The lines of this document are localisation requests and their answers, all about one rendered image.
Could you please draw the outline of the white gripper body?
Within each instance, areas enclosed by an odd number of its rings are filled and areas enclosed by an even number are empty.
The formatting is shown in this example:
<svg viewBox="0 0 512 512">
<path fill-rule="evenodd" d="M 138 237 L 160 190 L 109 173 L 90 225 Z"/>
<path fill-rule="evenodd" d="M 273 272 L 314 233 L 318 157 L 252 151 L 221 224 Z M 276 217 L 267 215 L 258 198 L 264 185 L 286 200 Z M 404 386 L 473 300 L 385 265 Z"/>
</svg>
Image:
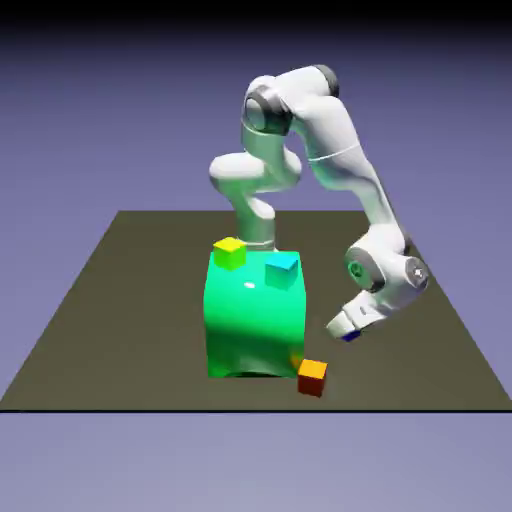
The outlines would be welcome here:
<svg viewBox="0 0 512 512">
<path fill-rule="evenodd" d="M 351 301 L 327 323 L 326 329 L 333 338 L 341 339 L 345 334 L 355 330 L 362 333 L 369 325 L 369 320 L 367 311 L 360 304 Z"/>
</svg>

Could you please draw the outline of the small orange cube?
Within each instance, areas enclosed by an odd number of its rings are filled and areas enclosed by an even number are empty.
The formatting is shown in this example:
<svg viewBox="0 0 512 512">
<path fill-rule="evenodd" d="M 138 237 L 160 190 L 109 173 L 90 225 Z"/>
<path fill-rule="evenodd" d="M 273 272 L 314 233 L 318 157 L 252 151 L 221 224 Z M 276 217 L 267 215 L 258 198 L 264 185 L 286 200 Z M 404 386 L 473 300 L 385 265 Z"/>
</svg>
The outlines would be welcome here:
<svg viewBox="0 0 512 512">
<path fill-rule="evenodd" d="M 326 383 L 327 368 L 326 362 L 303 359 L 297 373 L 298 392 L 321 397 Z"/>
</svg>

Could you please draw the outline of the small cyan cube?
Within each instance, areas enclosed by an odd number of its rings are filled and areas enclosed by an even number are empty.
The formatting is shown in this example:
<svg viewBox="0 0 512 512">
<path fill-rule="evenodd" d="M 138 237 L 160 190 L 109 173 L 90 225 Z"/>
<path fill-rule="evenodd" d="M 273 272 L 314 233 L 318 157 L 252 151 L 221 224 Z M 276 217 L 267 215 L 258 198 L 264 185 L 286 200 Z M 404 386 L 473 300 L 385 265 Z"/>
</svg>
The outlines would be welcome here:
<svg viewBox="0 0 512 512">
<path fill-rule="evenodd" d="M 274 252 L 265 261 L 267 286 L 288 289 L 298 276 L 299 257 L 295 253 Z"/>
</svg>

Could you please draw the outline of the small yellow cube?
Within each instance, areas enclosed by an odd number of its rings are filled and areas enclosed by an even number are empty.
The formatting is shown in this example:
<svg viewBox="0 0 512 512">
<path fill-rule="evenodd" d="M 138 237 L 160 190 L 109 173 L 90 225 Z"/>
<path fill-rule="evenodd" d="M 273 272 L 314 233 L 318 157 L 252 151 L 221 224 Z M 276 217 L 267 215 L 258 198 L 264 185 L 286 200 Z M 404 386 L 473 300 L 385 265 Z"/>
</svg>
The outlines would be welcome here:
<svg viewBox="0 0 512 512">
<path fill-rule="evenodd" d="M 225 237 L 213 244 L 213 258 L 217 267 L 233 271 L 246 264 L 246 244 L 234 237 Z"/>
</svg>

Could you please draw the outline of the large green box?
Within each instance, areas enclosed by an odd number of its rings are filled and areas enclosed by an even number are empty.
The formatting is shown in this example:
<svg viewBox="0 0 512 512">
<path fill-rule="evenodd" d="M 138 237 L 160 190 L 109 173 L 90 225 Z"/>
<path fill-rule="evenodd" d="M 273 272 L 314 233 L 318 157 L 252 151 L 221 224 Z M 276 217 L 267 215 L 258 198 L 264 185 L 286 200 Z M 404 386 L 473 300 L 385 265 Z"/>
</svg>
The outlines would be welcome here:
<svg viewBox="0 0 512 512">
<path fill-rule="evenodd" d="M 250 251 L 236 270 L 209 262 L 203 294 L 210 378 L 263 375 L 295 378 L 304 358 L 306 289 L 298 276 L 284 290 L 267 286 L 265 261 L 273 251 Z"/>
</svg>

